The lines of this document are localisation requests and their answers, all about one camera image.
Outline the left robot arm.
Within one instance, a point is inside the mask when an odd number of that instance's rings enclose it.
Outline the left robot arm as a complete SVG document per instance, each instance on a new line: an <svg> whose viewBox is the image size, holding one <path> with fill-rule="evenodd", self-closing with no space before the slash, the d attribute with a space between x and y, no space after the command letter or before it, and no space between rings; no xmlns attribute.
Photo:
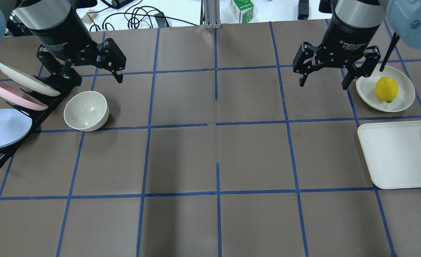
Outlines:
<svg viewBox="0 0 421 257"><path fill-rule="evenodd" d="M17 15L41 42L37 58L49 71L50 79L78 86L75 66L105 69L122 83L126 56L113 39L94 42L76 13L78 0L0 0L0 41L9 17Z"/></svg>

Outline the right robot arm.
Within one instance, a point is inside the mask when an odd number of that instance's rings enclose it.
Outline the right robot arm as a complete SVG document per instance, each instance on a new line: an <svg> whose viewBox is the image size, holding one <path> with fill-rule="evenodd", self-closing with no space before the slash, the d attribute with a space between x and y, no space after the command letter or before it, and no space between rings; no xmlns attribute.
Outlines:
<svg viewBox="0 0 421 257"><path fill-rule="evenodd" d="M322 42L303 42L292 62L301 87L312 72L345 68L341 85L346 90L353 81L371 76L379 61L383 70L399 40L421 50L421 0L322 0L319 11L332 15ZM393 36L382 59L378 47L369 43L384 21Z"/></svg>

